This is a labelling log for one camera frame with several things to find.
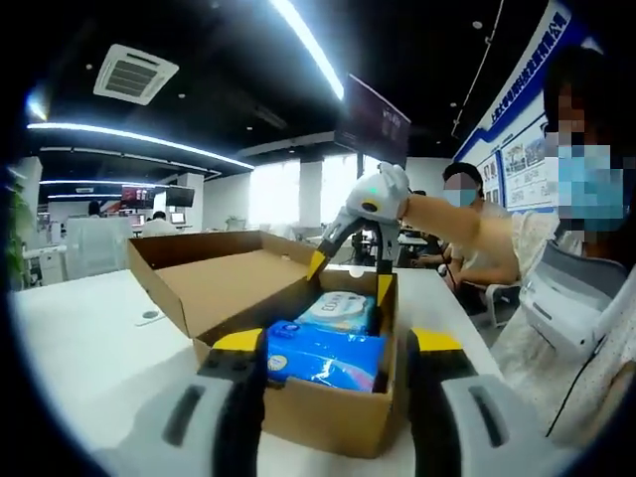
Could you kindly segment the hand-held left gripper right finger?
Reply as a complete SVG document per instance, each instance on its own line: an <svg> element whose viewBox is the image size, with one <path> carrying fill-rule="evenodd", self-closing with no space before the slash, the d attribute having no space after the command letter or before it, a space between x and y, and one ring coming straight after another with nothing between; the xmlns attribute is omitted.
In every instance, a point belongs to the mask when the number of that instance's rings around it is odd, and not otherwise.
<svg viewBox="0 0 636 477"><path fill-rule="evenodd" d="M575 461L541 432L534 409L480 375L451 335L412 328L408 420L418 476L560 476Z"/></svg>

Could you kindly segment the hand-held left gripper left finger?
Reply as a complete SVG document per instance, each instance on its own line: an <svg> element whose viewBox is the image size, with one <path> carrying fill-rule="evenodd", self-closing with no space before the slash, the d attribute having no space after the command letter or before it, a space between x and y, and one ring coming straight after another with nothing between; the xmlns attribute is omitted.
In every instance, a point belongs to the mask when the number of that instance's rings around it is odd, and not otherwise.
<svg viewBox="0 0 636 477"><path fill-rule="evenodd" d="M194 375L135 414L96 460L109 476L254 476L264 420L267 338L261 328L217 341Z"/></svg>

